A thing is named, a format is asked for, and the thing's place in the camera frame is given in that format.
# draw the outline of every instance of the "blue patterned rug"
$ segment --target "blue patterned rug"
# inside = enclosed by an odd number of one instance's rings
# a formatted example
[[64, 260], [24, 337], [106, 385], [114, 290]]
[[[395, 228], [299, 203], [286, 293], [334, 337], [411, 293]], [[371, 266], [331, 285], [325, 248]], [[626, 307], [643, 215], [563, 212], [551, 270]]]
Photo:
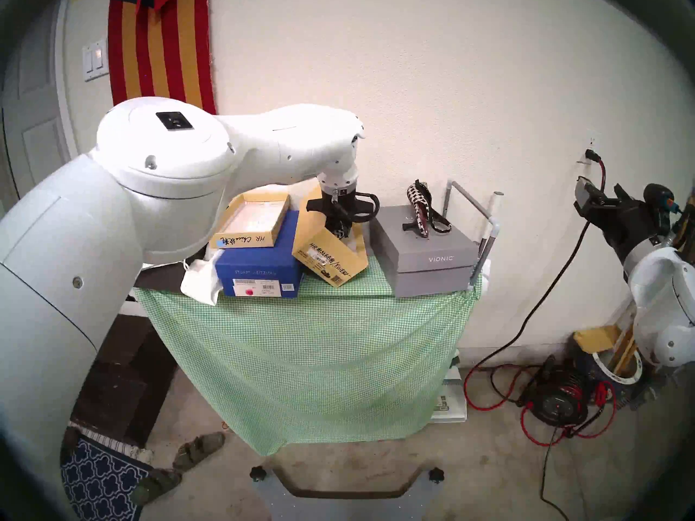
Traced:
[[137, 521], [142, 507], [130, 491], [152, 467], [80, 435], [72, 458], [61, 467], [65, 493], [83, 521]]

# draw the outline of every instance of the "power cord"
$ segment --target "power cord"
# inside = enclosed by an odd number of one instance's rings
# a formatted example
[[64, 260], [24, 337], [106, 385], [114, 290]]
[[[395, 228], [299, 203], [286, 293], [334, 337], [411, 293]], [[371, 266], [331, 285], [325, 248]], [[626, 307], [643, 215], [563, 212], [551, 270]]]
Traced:
[[[601, 166], [601, 192], [603, 192], [603, 190], [605, 189], [605, 186], [606, 186], [606, 168], [603, 165], [603, 161], [601, 160], [601, 157], [598, 154], [596, 154], [594, 151], [592, 151], [591, 149], [587, 149], [587, 151], [585, 152], [585, 156], [589, 160], [593, 160], [594, 162], [597, 162]], [[555, 280], [552, 281], [551, 286], [548, 288], [548, 290], [544, 293], [544, 295], [541, 297], [541, 299], [538, 301], [538, 303], [533, 307], [533, 309], [526, 316], [526, 318], [523, 321], [523, 323], [521, 324], [521, 328], [519, 329], [519, 332], [516, 334], [516, 336], [514, 336], [510, 342], [501, 346], [499, 349], [492, 351], [488, 356], [483, 358], [478, 364], [473, 366], [470, 369], [470, 371], [468, 372], [468, 374], [466, 375], [466, 379], [464, 380], [464, 395], [466, 396], [466, 402], [471, 407], [476, 409], [477, 411], [491, 411], [492, 409], [497, 408], [500, 405], [502, 405], [502, 403], [508, 401], [508, 396], [511, 395], [511, 391], [513, 391], [513, 389], [514, 389], [514, 382], [516, 382], [516, 379], [519, 377], [519, 375], [521, 374], [521, 372], [523, 370], [519, 370], [517, 372], [517, 374], [514, 376], [514, 380], [512, 381], [511, 387], [509, 389], [509, 394], [507, 394], [506, 397], [503, 396], [503, 400], [500, 403], [498, 403], [492, 407], [477, 407], [470, 400], [470, 398], [468, 397], [468, 388], [467, 388], [468, 387], [468, 380], [470, 379], [470, 376], [473, 374], [473, 372], [475, 370], [477, 370], [478, 368], [480, 368], [480, 366], [485, 364], [485, 362], [490, 360], [490, 358], [492, 358], [496, 355], [499, 355], [499, 353], [501, 353], [505, 349], [509, 348], [511, 345], [513, 345], [521, 337], [521, 335], [523, 334], [524, 330], [526, 329], [526, 325], [528, 324], [531, 317], [533, 317], [533, 315], [536, 313], [536, 310], [538, 310], [538, 308], [540, 308], [541, 305], [546, 301], [546, 299], [548, 298], [548, 295], [551, 293], [551, 291], [553, 289], [555, 289], [557, 282], [560, 281], [562, 275], [569, 268], [572, 261], [574, 261], [574, 258], [577, 255], [577, 252], [579, 252], [579, 247], [582, 245], [582, 241], [584, 240], [584, 235], [587, 233], [587, 229], [589, 229], [589, 224], [590, 223], [588, 221], [586, 224], [584, 224], [584, 227], [582, 228], [582, 232], [579, 234], [579, 240], [577, 241], [577, 244], [574, 247], [574, 250], [572, 250], [572, 254], [570, 255], [569, 259], [567, 260], [567, 263], [565, 263], [564, 266], [560, 269], [560, 273], [555, 277]]]
[[[605, 168], [605, 166], [604, 166], [604, 164], [603, 164], [603, 160], [601, 160], [601, 157], [600, 157], [596, 152], [592, 151], [591, 149], [587, 149], [587, 151], [585, 152], [585, 157], [586, 157], [587, 159], [589, 159], [589, 160], [593, 160], [594, 162], [598, 163], [598, 165], [600, 165], [600, 167], [601, 167], [601, 192], [603, 192], [604, 189], [605, 189], [605, 185], [606, 185], [606, 168]], [[509, 364], [509, 365], [503, 364], [503, 365], [501, 365], [501, 366], [495, 367], [495, 368], [492, 370], [492, 373], [491, 373], [491, 375], [490, 375], [490, 381], [491, 381], [491, 383], [492, 383], [492, 386], [493, 386], [495, 392], [497, 392], [497, 393], [500, 395], [500, 397], [502, 397], [502, 401], [500, 401], [499, 403], [496, 403], [496, 404], [494, 404], [493, 406], [490, 406], [490, 407], [478, 407], [478, 406], [476, 406], [476, 405], [470, 400], [470, 397], [468, 397], [468, 380], [470, 379], [470, 376], [473, 375], [473, 372], [475, 372], [476, 370], [479, 370], [479, 369], [480, 369], [480, 366], [482, 366], [483, 364], [485, 364], [485, 362], [487, 362], [488, 360], [490, 360], [490, 359], [493, 358], [494, 356], [499, 355], [499, 353], [501, 353], [501, 352], [504, 351], [505, 349], [507, 349], [507, 348], [509, 348], [510, 346], [512, 346], [512, 345], [521, 337], [521, 335], [523, 334], [524, 330], [526, 329], [526, 325], [527, 325], [528, 322], [530, 321], [531, 317], [533, 317], [533, 315], [536, 313], [536, 311], [538, 310], [538, 308], [540, 308], [541, 305], [546, 301], [546, 299], [548, 298], [549, 294], [552, 292], [553, 289], [555, 289], [555, 286], [557, 285], [557, 282], [560, 281], [562, 275], [563, 275], [563, 274], [565, 273], [565, 271], [569, 268], [569, 266], [571, 265], [572, 261], [574, 261], [574, 258], [576, 257], [577, 252], [579, 252], [580, 246], [582, 245], [582, 241], [584, 240], [584, 235], [587, 233], [587, 229], [589, 229], [589, 225], [590, 225], [590, 222], [588, 222], [588, 221], [587, 221], [586, 224], [584, 224], [584, 227], [582, 228], [582, 232], [579, 234], [579, 239], [577, 240], [577, 244], [575, 245], [574, 250], [572, 250], [572, 254], [570, 254], [569, 259], [568, 259], [567, 262], [563, 265], [563, 267], [560, 269], [560, 272], [559, 272], [558, 275], [555, 277], [555, 279], [552, 281], [551, 286], [548, 288], [548, 290], [546, 290], [546, 292], [543, 294], [543, 296], [542, 296], [541, 299], [538, 301], [538, 303], [533, 307], [533, 309], [532, 309], [532, 310], [529, 312], [529, 314], [526, 316], [526, 318], [525, 318], [525, 320], [523, 321], [523, 323], [521, 324], [521, 328], [519, 329], [519, 332], [516, 334], [516, 336], [514, 336], [514, 337], [511, 339], [510, 342], [504, 344], [504, 345], [501, 346], [499, 349], [497, 349], [497, 350], [495, 350], [495, 351], [492, 351], [488, 356], [486, 356], [485, 358], [483, 358], [478, 364], [476, 364], [475, 366], [473, 366], [473, 367], [468, 371], [468, 374], [466, 375], [466, 378], [464, 379], [464, 396], [466, 397], [466, 403], [468, 403], [468, 405], [469, 405], [470, 407], [474, 408], [474, 409], [477, 410], [477, 411], [492, 411], [493, 409], [498, 408], [499, 406], [501, 406], [501, 405], [502, 405], [503, 403], [505, 403], [505, 402], [513, 402], [513, 401], [514, 401], [514, 400], [510, 399], [509, 396], [511, 396], [511, 393], [514, 391], [514, 385], [515, 385], [515, 383], [516, 383], [516, 380], [519, 378], [519, 376], [521, 375], [522, 372], [528, 370], [529, 366], [519, 366], [519, 371], [514, 375], [514, 378], [513, 378], [512, 381], [511, 381], [511, 385], [509, 385], [509, 390], [508, 390], [508, 392], [507, 392], [507, 395], [503, 395], [501, 392], [499, 392], [499, 391], [497, 390], [497, 388], [495, 387], [495, 383], [494, 383], [493, 380], [492, 380], [492, 376], [494, 375], [494, 372], [495, 372], [499, 367], [504, 367], [504, 366], [514, 366], [514, 367], [516, 367], [516, 365], [514, 365], [514, 364]], [[616, 410], [616, 408], [615, 408], [615, 393], [613, 392], [612, 394], [613, 394], [613, 414], [611, 415], [610, 421], [608, 422], [607, 426], [606, 426], [603, 430], [601, 430], [599, 433], [596, 433], [596, 435], [594, 435], [594, 436], [586, 436], [585, 438], [593, 438], [593, 437], [597, 437], [597, 436], [601, 435], [601, 433], [603, 433], [603, 432], [608, 428], [608, 426], [611, 424], [611, 422], [613, 421], [613, 416], [615, 415], [615, 410]], [[524, 426], [523, 426], [523, 413], [524, 413], [525, 410], [526, 410], [526, 407], [522, 410], [522, 429], [524, 429]], [[545, 487], [546, 487], [546, 466], [547, 466], [547, 464], [548, 464], [548, 455], [550, 454], [551, 448], [553, 447], [553, 445], [554, 445], [554, 444], [557, 444], [557, 443], [560, 441], [560, 439], [562, 439], [562, 437], [564, 436], [564, 430], [563, 430], [563, 432], [562, 432], [561, 435], [560, 435], [560, 438], [558, 438], [557, 440], [555, 440], [555, 433], [557, 433], [557, 430], [558, 430], [558, 427], [555, 427], [555, 430], [552, 432], [551, 441], [547, 444], [548, 450], [546, 450], [546, 458], [545, 458], [544, 463], [543, 463], [543, 476], [542, 476], [542, 478], [541, 478], [541, 492], [540, 492], [540, 495], [541, 495], [541, 500], [542, 500], [543, 502], [549, 504], [549, 505], [552, 506], [555, 510], [557, 510], [557, 512], [565, 519], [565, 521], [569, 521], [569, 518], [567, 517], [567, 515], [565, 514], [565, 512], [563, 512], [563, 511], [560, 509], [559, 506], [557, 506], [556, 504], [553, 504], [551, 501], [547, 500], [547, 499], [543, 496], [543, 495], [544, 495], [544, 490], [545, 490]], [[527, 436], [528, 438], [530, 438], [531, 441], [533, 441], [535, 444], [542, 444], [543, 446], [546, 446], [546, 444], [539, 443], [539, 442], [537, 442], [536, 440], [534, 440], [534, 439], [531, 437], [531, 435], [529, 435], [529, 433], [526, 432], [525, 429], [524, 429], [524, 433], [525, 433], [526, 436]]]
[[558, 511], [558, 513], [560, 514], [560, 516], [562, 516], [562, 518], [563, 518], [565, 521], [569, 521], [569, 517], [567, 517], [567, 515], [565, 514], [565, 512], [563, 512], [562, 509], [561, 509], [559, 506], [557, 506], [557, 504], [555, 504], [555, 503], [549, 501], [548, 499], [546, 499], [546, 498], [543, 496], [543, 492], [546, 490], [546, 468], [547, 468], [547, 466], [548, 466], [548, 456], [549, 456], [550, 453], [551, 453], [551, 448], [552, 448], [552, 446], [553, 446], [554, 444], [557, 444], [557, 442], [554, 442], [554, 441], [555, 441], [555, 433], [557, 433], [557, 427], [555, 427], [555, 430], [553, 430], [553, 432], [552, 432], [551, 441], [550, 441], [550, 443], [548, 444], [548, 449], [546, 450], [546, 459], [545, 459], [544, 462], [543, 462], [543, 477], [541, 478], [541, 500], [542, 500], [543, 502], [545, 502], [546, 504], [549, 504], [549, 505], [551, 505], [553, 508], [555, 508], [555, 509]]

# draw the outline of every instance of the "door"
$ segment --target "door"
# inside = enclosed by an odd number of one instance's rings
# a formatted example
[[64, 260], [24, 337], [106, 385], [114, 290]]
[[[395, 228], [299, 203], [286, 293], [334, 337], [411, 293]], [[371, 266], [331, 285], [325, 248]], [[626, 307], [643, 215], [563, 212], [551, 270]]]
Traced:
[[6, 154], [20, 198], [70, 160], [56, 89], [59, 3], [55, 0], [36, 17], [5, 69]]

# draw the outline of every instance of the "white tissue paper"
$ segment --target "white tissue paper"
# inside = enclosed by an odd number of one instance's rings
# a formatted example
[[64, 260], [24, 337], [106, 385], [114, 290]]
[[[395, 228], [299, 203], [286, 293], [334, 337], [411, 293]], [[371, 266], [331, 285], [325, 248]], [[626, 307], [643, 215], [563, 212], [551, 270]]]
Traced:
[[486, 259], [485, 263], [482, 264], [482, 270], [480, 271], [482, 276], [482, 291], [480, 292], [481, 297], [487, 293], [487, 290], [490, 287], [490, 265], [490, 260]]
[[222, 252], [224, 250], [211, 250], [208, 246], [205, 251], [206, 260], [196, 259], [186, 267], [186, 274], [181, 282], [183, 294], [209, 306], [217, 304], [217, 295], [222, 289], [222, 282], [217, 277], [215, 263]]

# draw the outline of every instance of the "light switch plate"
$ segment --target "light switch plate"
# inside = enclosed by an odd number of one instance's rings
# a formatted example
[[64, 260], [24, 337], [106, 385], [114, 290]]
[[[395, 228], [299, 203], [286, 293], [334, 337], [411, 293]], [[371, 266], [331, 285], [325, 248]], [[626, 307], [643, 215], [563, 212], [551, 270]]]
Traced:
[[[101, 56], [101, 66], [99, 66], [99, 56]], [[108, 74], [108, 49], [106, 48], [106, 39], [101, 39], [88, 46], [82, 47], [82, 72], [85, 82]]]

